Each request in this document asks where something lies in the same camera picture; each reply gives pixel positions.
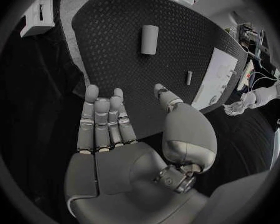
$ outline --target small cylinder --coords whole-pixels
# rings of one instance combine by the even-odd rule
[[[157,26],[146,25],[142,28],[142,47],[141,53],[145,55],[155,55],[157,38],[158,38]]]

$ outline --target black perforated mat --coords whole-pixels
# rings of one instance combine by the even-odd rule
[[[143,25],[159,27],[156,55],[140,53]],[[87,74],[99,86],[100,96],[111,96],[116,87],[123,89],[137,138],[162,131],[165,112],[153,95],[156,83],[191,103],[214,47],[229,53],[238,59],[237,74],[217,104],[203,110],[208,112],[228,98],[247,57],[217,25],[170,0],[90,0],[72,26]],[[186,85],[188,70],[193,72],[190,86]]]

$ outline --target gray floor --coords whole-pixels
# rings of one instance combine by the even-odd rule
[[[60,3],[60,18],[68,45],[70,55],[73,62],[80,68],[84,73],[85,85],[88,86],[90,81],[86,74],[85,67],[80,55],[76,36],[71,26],[72,19],[77,11],[89,0],[61,0]]]

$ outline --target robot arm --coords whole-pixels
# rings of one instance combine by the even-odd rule
[[[254,109],[263,106],[273,99],[280,99],[280,80],[277,80],[271,87],[260,87],[243,93],[240,101],[223,106],[227,115],[236,116],[242,114],[247,108]]]

